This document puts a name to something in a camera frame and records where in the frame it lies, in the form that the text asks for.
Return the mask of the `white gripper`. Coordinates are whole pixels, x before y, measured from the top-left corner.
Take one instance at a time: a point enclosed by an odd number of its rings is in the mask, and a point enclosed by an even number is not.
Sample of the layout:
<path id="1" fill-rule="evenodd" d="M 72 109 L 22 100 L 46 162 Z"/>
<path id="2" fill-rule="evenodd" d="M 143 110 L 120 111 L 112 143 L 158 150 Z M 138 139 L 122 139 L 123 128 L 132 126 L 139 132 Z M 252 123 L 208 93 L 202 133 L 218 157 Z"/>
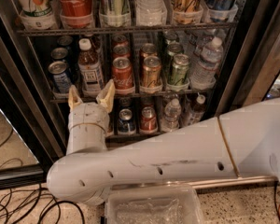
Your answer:
<path id="1" fill-rule="evenodd" d="M 69 88 L 68 105 L 71 112 L 68 123 L 67 155 L 78 152 L 106 151 L 105 136 L 109 125 L 108 113 L 113 110 L 114 97 L 113 79 L 110 79 L 96 96 L 98 104 L 83 103 L 77 87 L 72 85 Z"/>

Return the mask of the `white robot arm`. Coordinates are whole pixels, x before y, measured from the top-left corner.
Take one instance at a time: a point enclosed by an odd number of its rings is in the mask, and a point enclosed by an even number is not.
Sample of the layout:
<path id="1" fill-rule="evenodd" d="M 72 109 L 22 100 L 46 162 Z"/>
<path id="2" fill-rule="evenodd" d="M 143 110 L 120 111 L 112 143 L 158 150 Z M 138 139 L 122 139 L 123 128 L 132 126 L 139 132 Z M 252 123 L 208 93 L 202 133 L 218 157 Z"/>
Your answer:
<path id="1" fill-rule="evenodd" d="M 274 176 L 280 183 L 280 98 L 263 101 L 125 147 L 108 149 L 112 82 L 85 103 L 68 94 L 66 154 L 49 169 L 57 198 L 103 203 L 116 185 Z"/>

